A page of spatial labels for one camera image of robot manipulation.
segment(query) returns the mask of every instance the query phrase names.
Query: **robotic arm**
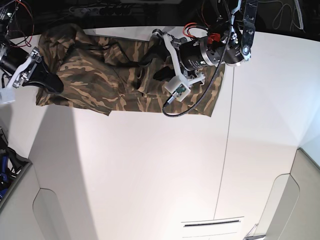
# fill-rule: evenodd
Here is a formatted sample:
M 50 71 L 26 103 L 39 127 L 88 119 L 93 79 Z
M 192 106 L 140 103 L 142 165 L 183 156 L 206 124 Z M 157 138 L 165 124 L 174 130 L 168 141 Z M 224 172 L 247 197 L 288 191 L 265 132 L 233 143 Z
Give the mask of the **robotic arm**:
M 171 97 L 162 108 L 166 116 L 180 117 L 195 109 L 213 85 L 223 62 L 235 67 L 250 60 L 251 47 L 256 31 L 255 21 L 258 0 L 236 0 L 236 5 L 231 11 L 229 9 L 230 2 L 232 1 L 221 0 L 221 2 L 218 2 L 216 0 L 216 6 L 223 5 L 225 10 L 225 14 L 222 14 L 219 12 L 219 8 L 216 7 L 217 15 L 226 15 L 226 17 L 220 17 L 214 27 L 200 27 L 207 31 L 207 36 L 205 37 L 196 38 L 188 35 L 192 40 L 187 41 L 185 37 L 176 39 L 158 29 L 153 31 L 154 34 L 163 39 L 165 47 L 171 55 L 175 72 L 175 76 L 165 86 L 171 93 Z M 243 10 L 243 33 L 241 33 L 239 26 L 235 22 L 236 14 L 241 9 Z M 183 31 L 188 25 L 189 27 L 196 26 L 193 23 L 187 24 Z M 205 76 L 199 72 L 199 69 L 209 66 L 216 66 L 216 71 L 202 97 L 185 112 L 176 115 L 167 114 L 165 108 L 175 100 L 182 102 L 191 92 L 193 84 L 198 82 L 205 83 Z
M 61 94 L 64 90 L 62 81 L 57 75 L 49 72 L 36 47 L 28 54 L 4 36 L 0 37 L 0 69 L 3 71 L 0 104 L 14 102 L 14 88 L 21 86 L 44 88 L 51 94 Z

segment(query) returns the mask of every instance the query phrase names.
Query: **camouflage pants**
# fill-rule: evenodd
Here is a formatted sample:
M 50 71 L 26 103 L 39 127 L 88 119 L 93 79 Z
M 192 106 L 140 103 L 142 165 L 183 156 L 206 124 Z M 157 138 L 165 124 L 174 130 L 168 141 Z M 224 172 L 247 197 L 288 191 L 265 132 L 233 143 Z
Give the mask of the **camouflage pants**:
M 64 91 L 53 95 L 40 89 L 36 104 L 89 109 L 107 116 L 111 111 L 161 113 L 170 93 L 164 87 L 166 82 L 153 76 L 165 66 L 173 69 L 170 57 L 165 62 L 154 58 L 144 67 L 116 67 L 128 61 L 138 62 L 153 44 L 153 41 L 86 35 L 75 24 L 48 30 L 40 37 L 40 54 L 62 80 Z M 202 96 L 215 69 L 205 68 L 202 71 L 206 75 L 205 85 L 195 84 L 183 102 L 174 101 L 166 111 L 178 114 L 191 107 Z M 190 114 L 212 115 L 224 71 L 223 65 L 204 100 Z

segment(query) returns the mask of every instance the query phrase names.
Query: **white wire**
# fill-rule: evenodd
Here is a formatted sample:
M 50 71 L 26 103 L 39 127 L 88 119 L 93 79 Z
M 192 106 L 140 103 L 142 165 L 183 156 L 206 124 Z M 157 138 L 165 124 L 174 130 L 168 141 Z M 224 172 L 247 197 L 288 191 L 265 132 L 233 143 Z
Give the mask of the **white wire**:
M 298 17 L 299 17 L 299 10 L 297 9 L 296 6 L 294 6 L 294 9 L 293 9 L 293 24 L 294 24 L 294 26 L 295 26 L 297 29 L 300 29 L 300 30 L 302 30 L 304 33 L 306 33 L 305 30 L 304 30 L 304 28 L 305 28 L 305 27 L 304 27 L 304 23 L 303 23 L 303 21 L 302 21 L 302 25 L 301 25 L 300 18 L 299 18 L 300 27 L 295 24 L 295 21 L 296 21 L 296 18 L 295 18 L 296 15 L 295 15 L 295 13 L 296 13 L 296 10 L 297 10 Z
M 272 4 L 272 3 L 279 3 L 279 4 L 281 4 L 281 8 L 280 8 L 279 12 L 277 13 L 277 15 L 275 16 L 275 18 L 274 18 L 273 21 L 272 21 L 272 28 L 273 28 L 274 30 L 278 30 L 278 29 L 280 28 L 281 23 L 282 23 L 282 16 L 283 16 L 283 14 L 284 14 L 285 7 L 288 6 L 288 7 L 290 8 L 290 12 L 291 12 L 291 24 L 290 24 L 290 29 L 289 29 L 289 30 L 292 32 L 292 31 L 294 30 L 294 27 L 296 27 L 296 28 L 304 31 L 303 28 L 301 29 L 301 28 L 300 28 L 299 26 L 297 26 L 296 23 L 295 23 L 295 12 L 296 12 L 296 10 L 297 10 L 296 5 L 294 5 L 294 8 L 292 9 L 292 7 L 291 7 L 290 4 L 288 4 L 288 3 L 283 3 L 283 2 L 280 1 L 280 0 L 259 1 L 259 4 Z M 279 19 L 279 24 L 278 24 L 277 26 L 275 26 L 276 20 L 277 20 L 279 17 L 280 17 L 280 19 Z
M 300 4 L 299 4 L 299 0 L 294 0 L 294 8 L 296 9 L 297 13 L 298 13 L 298 18 L 299 18 L 299 24 L 300 24 L 300 27 L 297 27 L 298 29 L 300 30 L 303 30 L 304 29 L 304 21 L 303 21 L 303 18 L 302 18 L 302 12 L 301 12 L 301 7 L 300 7 Z

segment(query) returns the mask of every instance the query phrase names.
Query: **wrinkled cloth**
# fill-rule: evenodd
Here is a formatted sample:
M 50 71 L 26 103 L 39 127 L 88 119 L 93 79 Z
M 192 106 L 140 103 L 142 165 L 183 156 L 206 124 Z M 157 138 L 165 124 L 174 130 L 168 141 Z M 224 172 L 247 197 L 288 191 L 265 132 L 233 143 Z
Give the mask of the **wrinkled cloth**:
M 107 116 L 111 111 L 161 113 L 170 93 L 165 89 L 166 82 L 155 80 L 153 76 L 165 66 L 173 69 L 171 58 L 165 62 L 154 58 L 147 66 L 115 67 L 128 62 L 120 48 L 129 60 L 138 62 L 153 44 L 154 40 L 87 35 L 75 24 L 46 31 L 39 40 L 40 54 L 50 71 L 62 80 L 64 90 L 62 94 L 54 95 L 39 89 L 36 104 L 89 109 Z M 178 114 L 191 107 L 206 90 L 215 70 L 214 66 L 203 69 L 205 84 L 194 84 L 190 95 L 183 102 L 173 101 L 166 108 L 167 113 Z M 224 71 L 222 65 L 208 94 L 190 114 L 212 115 Z

